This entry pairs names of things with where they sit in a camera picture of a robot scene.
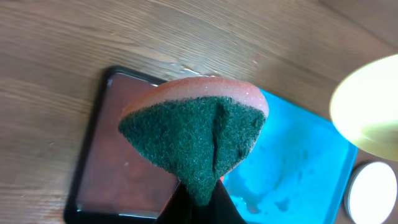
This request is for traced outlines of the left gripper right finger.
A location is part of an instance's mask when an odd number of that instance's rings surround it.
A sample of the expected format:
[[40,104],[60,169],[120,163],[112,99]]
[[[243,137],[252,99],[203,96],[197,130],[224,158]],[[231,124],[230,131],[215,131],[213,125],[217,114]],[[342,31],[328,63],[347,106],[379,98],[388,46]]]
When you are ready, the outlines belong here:
[[246,224],[220,180],[216,182],[205,214],[208,224]]

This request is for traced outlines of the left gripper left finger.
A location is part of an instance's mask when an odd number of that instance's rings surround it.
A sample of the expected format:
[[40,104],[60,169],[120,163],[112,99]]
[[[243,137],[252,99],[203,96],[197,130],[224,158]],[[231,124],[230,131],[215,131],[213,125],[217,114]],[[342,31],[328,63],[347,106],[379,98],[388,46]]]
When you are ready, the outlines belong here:
[[184,184],[179,183],[154,224],[195,224],[195,205]]

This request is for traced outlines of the orange and green sponge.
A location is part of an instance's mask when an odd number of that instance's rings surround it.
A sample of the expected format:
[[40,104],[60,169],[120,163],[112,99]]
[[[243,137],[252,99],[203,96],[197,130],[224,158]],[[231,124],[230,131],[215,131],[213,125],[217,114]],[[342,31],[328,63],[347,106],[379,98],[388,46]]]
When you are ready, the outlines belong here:
[[254,149],[269,115],[258,87],[219,77],[163,83],[124,108],[119,132],[186,187],[198,206]]

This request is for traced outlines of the white plate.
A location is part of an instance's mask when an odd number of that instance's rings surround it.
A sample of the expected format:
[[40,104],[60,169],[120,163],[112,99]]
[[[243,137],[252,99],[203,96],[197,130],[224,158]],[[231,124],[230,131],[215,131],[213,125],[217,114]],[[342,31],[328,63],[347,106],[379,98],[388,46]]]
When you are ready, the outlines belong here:
[[397,198],[397,179],[391,166],[376,161],[353,171],[343,198],[344,208],[355,224],[382,224]]

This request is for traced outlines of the yellow-green plate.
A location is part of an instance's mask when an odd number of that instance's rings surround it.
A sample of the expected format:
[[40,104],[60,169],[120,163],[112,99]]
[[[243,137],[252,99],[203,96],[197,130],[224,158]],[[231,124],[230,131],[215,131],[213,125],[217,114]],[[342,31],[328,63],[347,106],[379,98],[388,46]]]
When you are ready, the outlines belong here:
[[380,58],[348,75],[330,100],[336,129],[374,156],[397,160],[397,55]]

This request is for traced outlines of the black tray with red water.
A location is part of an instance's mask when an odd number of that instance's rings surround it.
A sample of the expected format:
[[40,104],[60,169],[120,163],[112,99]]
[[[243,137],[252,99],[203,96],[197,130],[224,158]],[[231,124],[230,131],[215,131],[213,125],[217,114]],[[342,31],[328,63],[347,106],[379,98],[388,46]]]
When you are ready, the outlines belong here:
[[66,223],[153,223],[178,180],[119,132],[122,110],[162,84],[120,65],[103,70],[63,218]]

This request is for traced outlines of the teal plastic tray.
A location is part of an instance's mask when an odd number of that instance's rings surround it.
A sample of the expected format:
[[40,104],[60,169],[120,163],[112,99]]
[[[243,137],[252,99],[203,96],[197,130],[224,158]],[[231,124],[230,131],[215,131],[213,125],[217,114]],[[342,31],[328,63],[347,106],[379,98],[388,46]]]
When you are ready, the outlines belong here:
[[224,178],[246,223],[333,223],[358,148],[334,125],[264,91],[269,117],[250,155]]

